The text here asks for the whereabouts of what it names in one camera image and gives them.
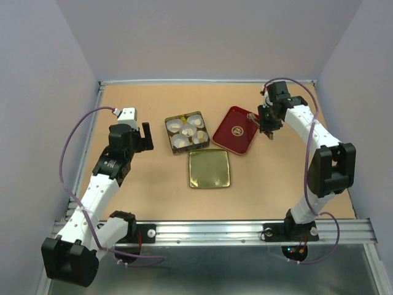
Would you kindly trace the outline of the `metal tongs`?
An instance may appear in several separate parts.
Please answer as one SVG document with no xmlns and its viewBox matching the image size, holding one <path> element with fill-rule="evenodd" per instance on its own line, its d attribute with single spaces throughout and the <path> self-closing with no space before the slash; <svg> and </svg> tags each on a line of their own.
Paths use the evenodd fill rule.
<svg viewBox="0 0 393 295">
<path fill-rule="evenodd" d="M 260 119 L 257 115 L 255 115 L 253 112 L 250 112 L 247 114 L 246 117 L 247 117 L 248 121 L 254 123 L 257 126 L 258 130 L 260 130 Z M 265 136 L 267 136 L 269 140 L 273 140 L 273 133 L 272 132 L 261 132 L 261 133 L 263 133 Z"/>
</svg>

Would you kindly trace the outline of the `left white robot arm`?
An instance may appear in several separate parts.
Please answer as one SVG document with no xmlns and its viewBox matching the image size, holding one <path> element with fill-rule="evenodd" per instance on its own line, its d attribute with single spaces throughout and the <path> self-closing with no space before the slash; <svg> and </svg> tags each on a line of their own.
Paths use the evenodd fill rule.
<svg viewBox="0 0 393 295">
<path fill-rule="evenodd" d="M 99 157 L 82 200 L 69 221 L 54 238 L 41 246 L 48 278 L 88 287 L 99 262 L 119 241 L 136 237 L 136 219 L 131 213 L 115 211 L 105 225 L 99 218 L 131 170 L 136 153 L 154 148 L 149 123 L 133 129 L 127 124 L 109 127 L 109 144 Z"/>
</svg>

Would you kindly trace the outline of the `gold tin lid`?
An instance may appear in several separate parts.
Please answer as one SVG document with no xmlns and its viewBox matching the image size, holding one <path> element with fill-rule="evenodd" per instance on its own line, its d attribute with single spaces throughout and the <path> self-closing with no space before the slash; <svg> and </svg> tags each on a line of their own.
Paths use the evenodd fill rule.
<svg viewBox="0 0 393 295">
<path fill-rule="evenodd" d="M 221 189 L 231 185 L 228 152 L 201 149 L 189 153 L 189 186 L 194 189 Z"/>
</svg>

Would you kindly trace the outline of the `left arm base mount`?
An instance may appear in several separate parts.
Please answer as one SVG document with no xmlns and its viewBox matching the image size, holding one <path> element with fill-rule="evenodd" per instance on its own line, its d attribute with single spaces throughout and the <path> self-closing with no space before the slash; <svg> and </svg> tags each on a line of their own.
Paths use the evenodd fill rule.
<svg viewBox="0 0 393 295">
<path fill-rule="evenodd" d="M 120 218 L 127 223 L 126 235 L 122 237 L 117 243 L 155 243 L 156 224 L 142 224 L 138 223 L 136 216 L 133 213 L 124 211 L 114 211 L 111 218 Z"/>
</svg>

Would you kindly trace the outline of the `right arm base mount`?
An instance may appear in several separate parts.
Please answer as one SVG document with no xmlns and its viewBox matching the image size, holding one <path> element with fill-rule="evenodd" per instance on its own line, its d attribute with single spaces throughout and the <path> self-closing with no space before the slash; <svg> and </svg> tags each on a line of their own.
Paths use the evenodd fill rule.
<svg viewBox="0 0 393 295">
<path fill-rule="evenodd" d="M 296 224 L 290 213 L 283 221 L 265 223 L 262 234 L 266 242 L 299 242 L 303 238 L 308 242 L 319 241 L 315 221 Z"/>
</svg>

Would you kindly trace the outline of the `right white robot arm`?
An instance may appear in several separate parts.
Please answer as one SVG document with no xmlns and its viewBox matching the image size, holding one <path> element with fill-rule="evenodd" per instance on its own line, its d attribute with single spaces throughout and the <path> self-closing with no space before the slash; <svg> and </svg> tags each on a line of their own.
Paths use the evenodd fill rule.
<svg viewBox="0 0 393 295">
<path fill-rule="evenodd" d="M 263 231 L 268 242 L 302 237 L 317 241 L 315 220 L 323 207 L 354 183 L 356 148 L 334 137 L 318 121 L 319 111 L 312 111 L 303 97 L 292 96 L 286 82 L 286 78 L 275 78 L 263 86 L 265 101 L 258 107 L 260 132 L 273 138 L 287 124 L 306 143 L 304 195 L 283 222 L 267 224 Z"/>
</svg>

